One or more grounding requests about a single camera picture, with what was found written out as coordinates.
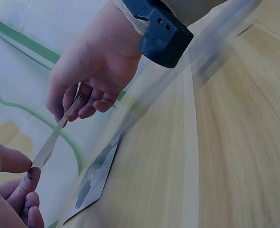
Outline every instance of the yellow shape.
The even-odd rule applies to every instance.
[[[28,135],[23,134],[15,122],[7,121],[0,126],[0,144],[17,149],[31,159],[30,153],[33,149],[32,139]],[[24,173],[13,174],[3,172],[0,174],[0,182],[23,178],[24,175]]]

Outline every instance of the beige cuff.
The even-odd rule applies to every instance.
[[[173,9],[164,1],[161,0],[172,12],[173,14],[176,16],[175,12],[173,11]],[[112,0],[113,4],[120,9],[124,15],[126,16],[126,18],[132,23],[132,25],[134,26],[134,28],[136,29],[136,31],[140,34],[140,35],[144,35],[146,30],[148,29],[149,26],[149,22],[145,21],[145,20],[140,20],[137,18],[134,18],[134,16],[131,14],[131,12],[129,11],[129,9],[125,6],[125,4],[122,2],[122,0]]]

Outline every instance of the wooden surface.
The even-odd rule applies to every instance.
[[[93,153],[123,124],[103,197],[63,227],[280,228],[280,0],[230,37],[141,74]]]

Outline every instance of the hand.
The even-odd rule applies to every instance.
[[[31,169],[31,160],[21,152],[0,144],[0,172],[23,173],[22,180],[0,184],[0,228],[44,228],[39,197],[34,192],[40,169]]]
[[[112,2],[61,56],[51,72],[47,108],[60,121],[81,83],[81,99],[69,121],[106,112],[134,77],[141,53],[136,32]]]

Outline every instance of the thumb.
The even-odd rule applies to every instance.
[[[0,172],[23,173],[30,169],[31,160],[18,150],[0,144]]]
[[[64,115],[63,98],[68,88],[89,79],[103,64],[89,43],[85,34],[76,39],[51,72],[46,107],[57,121]]]

